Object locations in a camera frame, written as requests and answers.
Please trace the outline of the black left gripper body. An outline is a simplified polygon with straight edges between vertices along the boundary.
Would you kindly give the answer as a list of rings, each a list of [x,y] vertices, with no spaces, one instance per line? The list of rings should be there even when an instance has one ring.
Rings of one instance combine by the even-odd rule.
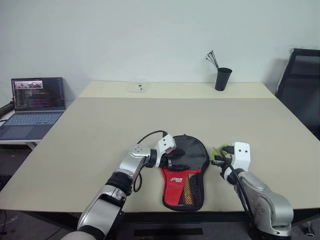
[[[175,150],[172,150],[169,153],[164,153],[161,157],[160,160],[160,168],[169,170],[169,171],[174,171],[174,167],[172,164],[172,161],[175,159]]]

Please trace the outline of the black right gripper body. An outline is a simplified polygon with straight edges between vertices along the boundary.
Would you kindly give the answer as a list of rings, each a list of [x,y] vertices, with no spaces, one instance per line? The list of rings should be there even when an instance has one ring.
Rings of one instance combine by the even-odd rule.
[[[229,167],[232,164],[234,153],[235,148],[232,145],[229,146],[229,153],[224,153],[223,151],[220,151],[222,160],[225,161],[225,165],[223,165],[223,167]]]

